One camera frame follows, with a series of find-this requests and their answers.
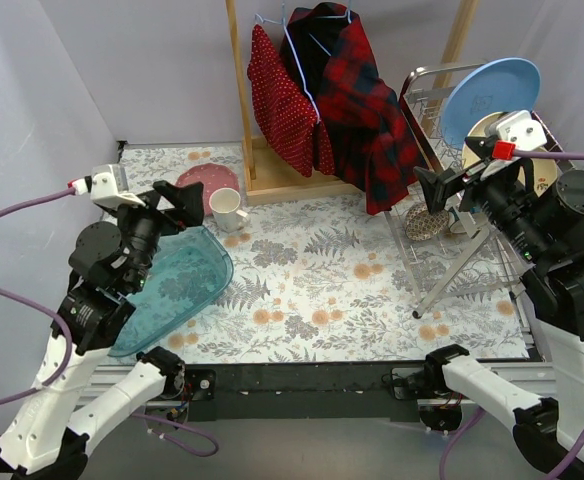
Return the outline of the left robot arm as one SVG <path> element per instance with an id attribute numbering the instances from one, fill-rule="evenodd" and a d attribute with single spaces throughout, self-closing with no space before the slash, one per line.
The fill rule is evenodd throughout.
<path id="1" fill-rule="evenodd" d="M 33 308 L 53 323 L 32 386 L 7 397 L 22 406 L 0 435 L 0 473 L 14 479 L 77 479 L 89 456 L 146 402 L 181 399 L 186 366 L 162 347 L 140 353 L 132 371 L 88 405 L 78 402 L 96 367 L 136 308 L 129 296 L 145 286 L 161 238 L 199 227 L 202 183 L 157 181 L 140 196 L 119 194 L 108 213 L 77 237 L 67 293 L 58 310 L 0 288 L 0 296 Z"/>

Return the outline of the red polka dot cloth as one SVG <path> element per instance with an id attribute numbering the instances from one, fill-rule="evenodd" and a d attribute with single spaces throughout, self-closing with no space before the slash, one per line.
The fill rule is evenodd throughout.
<path id="1" fill-rule="evenodd" d="M 252 29 L 247 77 L 256 123 L 274 152 L 304 177 L 335 174 L 325 125 L 260 25 Z"/>

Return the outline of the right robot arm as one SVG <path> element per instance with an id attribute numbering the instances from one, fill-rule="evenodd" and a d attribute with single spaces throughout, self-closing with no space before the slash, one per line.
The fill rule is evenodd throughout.
<path id="1" fill-rule="evenodd" d="M 556 393 L 524 390 L 452 344 L 429 353 L 415 383 L 453 392 L 508 429 L 525 460 L 549 479 L 584 479 L 584 170 L 569 170 L 542 194 L 527 187 L 532 151 L 496 136 L 469 136 L 477 162 L 462 171 L 416 168 L 430 212 L 455 194 L 478 207 L 528 264 L 521 281 L 551 351 Z"/>

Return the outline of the blue wire hanger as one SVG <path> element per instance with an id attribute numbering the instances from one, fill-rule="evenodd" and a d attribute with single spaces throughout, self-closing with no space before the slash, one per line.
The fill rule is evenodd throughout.
<path id="1" fill-rule="evenodd" d="M 290 36 L 290 33 L 289 33 L 285 2 L 284 1 L 281 2 L 281 19 L 280 20 L 272 20 L 272 19 L 264 18 L 259 13 L 254 14 L 254 19 L 255 19 L 255 23 L 257 23 L 257 24 L 279 25 L 282 28 L 282 31 L 284 33 L 284 38 L 286 39 L 288 48 L 292 54 L 292 57 L 294 59 L 294 63 L 295 63 L 296 68 L 297 68 L 299 78 L 301 80 L 302 91 L 303 91 L 304 95 L 306 96 L 306 98 L 310 101 L 311 106 L 314 109 L 315 114 L 316 114 L 316 118 L 317 118 L 316 123 L 319 124 L 321 122 L 320 111 L 318 109 L 318 106 L 315 102 L 313 95 L 308 90 L 303 67 L 302 67 L 302 64 L 299 60 L 296 48 L 294 46 L 294 42 L 293 42 L 293 40 Z"/>
<path id="2" fill-rule="evenodd" d="M 341 14 L 321 15 L 311 19 L 307 34 L 328 56 L 332 55 L 329 46 L 336 42 L 341 30 L 352 23 L 351 7 L 352 2 L 348 1 Z"/>

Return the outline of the red plaid skirt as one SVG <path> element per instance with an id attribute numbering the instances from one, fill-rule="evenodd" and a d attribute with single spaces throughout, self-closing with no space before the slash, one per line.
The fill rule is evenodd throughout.
<path id="1" fill-rule="evenodd" d="M 366 194 L 370 215 L 390 210 L 405 198 L 416 180 L 415 167 L 426 161 L 404 117 L 396 92 L 380 77 L 359 15 L 343 28 L 326 55 L 308 36 L 311 19 L 341 14 L 344 5 L 322 2 L 299 7 L 288 20 L 306 77 L 325 125 L 336 165 L 336 177 Z M 296 65 L 285 41 L 280 55 L 302 90 Z"/>

